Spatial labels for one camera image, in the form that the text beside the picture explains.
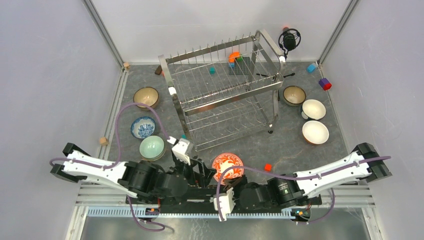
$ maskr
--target purple block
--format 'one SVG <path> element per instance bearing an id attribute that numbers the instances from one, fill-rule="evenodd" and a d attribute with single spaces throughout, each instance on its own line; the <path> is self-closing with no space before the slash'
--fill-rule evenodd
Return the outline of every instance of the purple block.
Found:
<path id="1" fill-rule="evenodd" d="M 329 90 L 332 87 L 332 84 L 327 80 L 327 78 L 323 78 L 319 80 L 318 83 L 321 86 L 321 88 L 324 89 L 325 91 Z"/>

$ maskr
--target red block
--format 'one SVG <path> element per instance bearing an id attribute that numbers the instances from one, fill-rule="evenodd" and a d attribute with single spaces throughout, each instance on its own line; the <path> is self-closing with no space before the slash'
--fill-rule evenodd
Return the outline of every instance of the red block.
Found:
<path id="1" fill-rule="evenodd" d="M 271 169 L 273 168 L 273 166 L 269 163 L 265 164 L 265 167 L 263 168 L 263 170 L 267 171 L 267 172 L 271 172 Z"/>
<path id="2" fill-rule="evenodd" d="M 322 87 L 322 89 L 324 89 L 324 91 L 327 91 L 331 88 L 331 86 L 332 86 L 331 83 L 327 83 Z"/>

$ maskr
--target stainless steel dish rack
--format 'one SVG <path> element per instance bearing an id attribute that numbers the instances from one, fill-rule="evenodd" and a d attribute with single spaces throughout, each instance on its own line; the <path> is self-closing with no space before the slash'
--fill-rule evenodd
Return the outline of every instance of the stainless steel dish rack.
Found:
<path id="1" fill-rule="evenodd" d="M 271 60 L 268 48 L 278 62 Z M 241 58 L 230 67 L 234 51 Z M 265 30 L 169 58 L 161 55 L 159 61 L 182 130 L 196 151 L 262 130 L 272 133 L 286 60 Z"/>

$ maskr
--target bowl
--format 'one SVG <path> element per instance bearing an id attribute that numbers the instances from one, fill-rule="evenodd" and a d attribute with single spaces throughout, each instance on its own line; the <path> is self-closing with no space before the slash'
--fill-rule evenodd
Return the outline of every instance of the bowl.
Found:
<path id="1" fill-rule="evenodd" d="M 153 87 L 143 87 L 134 93 L 132 100 L 134 103 L 146 104 L 154 109 L 159 104 L 159 93 Z M 149 109 L 145 106 L 137 105 L 137 107 L 141 108 L 141 110 L 149 111 Z"/>
<path id="2" fill-rule="evenodd" d="M 159 136 L 149 136 L 140 143 L 141 157 L 146 161 L 156 161 L 165 154 L 165 142 Z"/>
<path id="3" fill-rule="evenodd" d="M 306 99 L 305 91 L 298 86 L 288 86 L 283 91 L 279 91 L 279 98 L 292 107 L 300 106 Z"/>
<path id="4" fill-rule="evenodd" d="M 330 133 L 327 127 L 319 121 L 307 121 L 302 127 L 302 134 L 306 142 L 320 145 L 329 139 Z"/>
<path id="5" fill-rule="evenodd" d="M 142 116 L 137 118 L 131 124 L 131 134 L 134 138 L 145 139 L 150 137 L 156 128 L 156 122 L 149 116 Z"/>
<path id="6" fill-rule="evenodd" d="M 222 153 L 213 160 L 212 168 L 216 169 L 215 175 L 213 178 L 218 182 L 220 180 L 221 174 L 229 167 L 232 166 L 243 166 L 242 160 L 233 153 Z M 241 177 L 245 170 L 243 168 L 231 169 L 225 173 L 225 176 L 222 178 L 221 184 L 225 185 L 225 179 L 234 179 Z"/>
<path id="7" fill-rule="evenodd" d="M 327 113 L 326 106 L 315 99 L 306 100 L 301 107 L 300 114 L 305 120 L 321 120 Z"/>

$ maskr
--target orange plate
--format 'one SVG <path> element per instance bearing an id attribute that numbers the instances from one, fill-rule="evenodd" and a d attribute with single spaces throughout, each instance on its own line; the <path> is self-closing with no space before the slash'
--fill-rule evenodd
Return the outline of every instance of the orange plate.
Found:
<path id="1" fill-rule="evenodd" d="M 232 167 L 232 166 L 244 166 L 242 160 L 233 153 L 222 153 L 221 155 L 217 156 L 215 160 L 213 160 L 212 168 L 216 169 L 216 173 L 213 176 L 215 180 L 218 182 L 218 180 L 221 177 L 221 173 L 225 171 L 225 169 Z M 243 168 L 236 168 L 229 170 L 224 178 L 221 181 L 222 185 L 224 184 L 224 179 L 234 179 L 241 177 L 245 170 Z"/>

